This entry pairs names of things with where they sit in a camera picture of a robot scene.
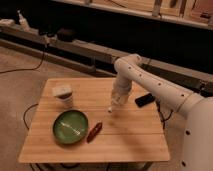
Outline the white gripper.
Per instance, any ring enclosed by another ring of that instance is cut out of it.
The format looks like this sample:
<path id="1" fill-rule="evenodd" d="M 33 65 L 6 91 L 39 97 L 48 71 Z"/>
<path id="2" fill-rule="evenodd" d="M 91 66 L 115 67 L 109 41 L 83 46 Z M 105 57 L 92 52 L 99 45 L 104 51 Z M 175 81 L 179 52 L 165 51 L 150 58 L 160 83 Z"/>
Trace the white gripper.
<path id="1" fill-rule="evenodd" d="M 132 81 L 117 75 L 111 91 L 111 103 L 112 104 L 125 104 L 130 96 L 132 89 Z"/>

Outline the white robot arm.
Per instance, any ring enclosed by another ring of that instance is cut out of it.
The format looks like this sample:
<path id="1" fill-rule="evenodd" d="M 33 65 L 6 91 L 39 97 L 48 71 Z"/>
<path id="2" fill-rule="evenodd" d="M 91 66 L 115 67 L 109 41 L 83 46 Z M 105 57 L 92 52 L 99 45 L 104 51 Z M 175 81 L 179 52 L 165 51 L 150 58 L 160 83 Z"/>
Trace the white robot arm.
<path id="1" fill-rule="evenodd" d="M 114 62 L 117 72 L 111 106 L 126 103 L 132 82 L 186 119 L 181 171 L 213 171 L 213 97 L 202 95 L 141 68 L 142 57 L 130 54 Z"/>

